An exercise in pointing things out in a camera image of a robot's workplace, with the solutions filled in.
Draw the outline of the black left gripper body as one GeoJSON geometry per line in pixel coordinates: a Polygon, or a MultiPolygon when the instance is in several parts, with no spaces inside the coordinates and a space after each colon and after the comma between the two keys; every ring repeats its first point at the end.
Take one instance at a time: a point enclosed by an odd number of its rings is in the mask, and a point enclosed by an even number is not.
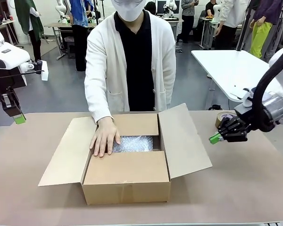
{"type": "Polygon", "coordinates": [[[25,76],[19,70],[0,70],[0,93],[4,93],[8,87],[16,89],[25,86],[25,76]]]}

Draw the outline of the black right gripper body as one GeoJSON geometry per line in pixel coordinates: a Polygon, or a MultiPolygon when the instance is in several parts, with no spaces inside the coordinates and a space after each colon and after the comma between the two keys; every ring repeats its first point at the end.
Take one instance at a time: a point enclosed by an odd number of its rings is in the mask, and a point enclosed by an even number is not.
{"type": "Polygon", "coordinates": [[[252,107],[236,107],[235,112],[241,122],[245,134],[248,134],[251,131],[261,130],[264,120],[266,119],[266,112],[264,109],[259,111],[258,115],[255,115],[252,107]]]}

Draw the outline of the person's right hand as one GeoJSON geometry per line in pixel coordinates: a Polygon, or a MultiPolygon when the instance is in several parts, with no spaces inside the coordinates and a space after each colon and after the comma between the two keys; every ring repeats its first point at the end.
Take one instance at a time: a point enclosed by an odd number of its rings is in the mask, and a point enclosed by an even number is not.
{"type": "Polygon", "coordinates": [[[104,117],[98,121],[98,127],[92,137],[90,149],[93,155],[102,158],[107,151],[112,154],[113,143],[120,144],[120,134],[111,117],[104,117]]]}

